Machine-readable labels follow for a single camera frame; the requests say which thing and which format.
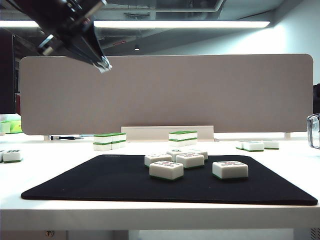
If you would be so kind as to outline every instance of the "fluorescent light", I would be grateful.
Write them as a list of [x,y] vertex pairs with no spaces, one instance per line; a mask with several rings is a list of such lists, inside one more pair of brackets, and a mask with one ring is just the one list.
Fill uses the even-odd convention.
[[265,28],[269,21],[95,21],[98,28],[111,29],[216,29]]
[[6,21],[0,20],[0,28],[37,28],[39,25],[35,21]]

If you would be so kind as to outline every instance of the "green object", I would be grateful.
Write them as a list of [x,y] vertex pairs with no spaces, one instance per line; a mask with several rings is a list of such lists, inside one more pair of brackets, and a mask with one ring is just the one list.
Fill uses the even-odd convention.
[[20,133],[22,133],[21,120],[11,121],[10,123],[11,123],[10,134],[20,134]]
[[94,142],[94,145],[109,145],[111,144],[111,142],[107,142],[107,143],[102,143],[102,142]]
[[3,163],[5,164],[11,164],[11,163],[18,163],[18,162],[21,162],[23,159],[21,160],[12,160],[12,161],[4,161]]
[[118,143],[123,143],[125,142],[126,140],[120,140],[120,141],[113,141],[112,144],[118,144]]
[[183,176],[179,176],[179,177],[177,177],[175,179],[167,179],[167,178],[164,178],[164,177],[152,176],[152,175],[150,175],[150,177],[153,178],[153,179],[160,179],[160,180],[166,180],[166,181],[169,181],[169,182],[173,182],[173,181],[176,181],[178,179],[181,179]]
[[103,134],[96,134],[93,135],[94,137],[112,137],[112,136],[119,136],[119,135],[125,135],[124,132],[109,132],[109,133],[103,133]]
[[172,131],[172,132],[169,132],[170,134],[194,134],[194,133],[197,133],[197,131]]
[[10,121],[1,121],[0,122],[0,133],[9,134],[11,129]]
[[169,141],[172,142],[183,142],[183,141],[188,141],[188,140],[196,140],[198,139],[197,137],[193,137],[193,138],[188,138],[188,139],[182,139],[182,140],[177,140],[177,139],[169,139]]
[[215,175],[215,174],[213,174],[212,173],[212,175],[214,176],[214,177],[216,177],[217,179],[220,179],[220,180],[243,180],[243,179],[248,179],[249,177],[247,177],[247,176],[245,176],[245,177],[235,177],[235,178],[221,178],[221,177],[219,177],[219,176],[217,176],[217,175]]
[[263,152],[263,150],[247,150],[247,149],[243,149],[243,150],[245,150],[245,151],[247,151],[247,152]]

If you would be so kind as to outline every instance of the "stacked mahjong tiles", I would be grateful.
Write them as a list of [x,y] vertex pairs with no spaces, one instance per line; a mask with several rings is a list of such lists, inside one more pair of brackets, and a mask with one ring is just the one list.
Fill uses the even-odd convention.
[[23,160],[21,150],[0,151],[0,163],[17,163]]
[[110,132],[93,136],[93,149],[108,151],[126,146],[127,134],[123,132]]
[[169,132],[169,145],[172,147],[183,147],[195,145],[198,142],[197,131],[172,131]]
[[[144,166],[151,178],[176,181],[184,176],[184,170],[204,167],[208,152],[200,149],[170,149],[164,153],[144,156]],[[249,176],[248,165],[239,161],[221,161],[212,164],[212,174],[220,180],[245,179]]]
[[264,141],[237,141],[235,148],[245,150],[247,152],[263,152],[264,150],[279,150],[279,142],[264,140]]

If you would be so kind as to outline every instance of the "clear container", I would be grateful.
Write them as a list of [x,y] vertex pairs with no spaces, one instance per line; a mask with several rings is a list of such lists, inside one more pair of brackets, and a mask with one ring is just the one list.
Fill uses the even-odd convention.
[[309,146],[320,149],[320,113],[312,114],[306,118]]

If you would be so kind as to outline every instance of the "gray partition panel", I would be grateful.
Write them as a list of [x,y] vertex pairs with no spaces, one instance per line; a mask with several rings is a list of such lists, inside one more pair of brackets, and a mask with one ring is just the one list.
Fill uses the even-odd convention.
[[214,125],[222,132],[299,132],[313,110],[306,54],[113,56],[110,72],[67,57],[20,63],[26,134],[121,126]]

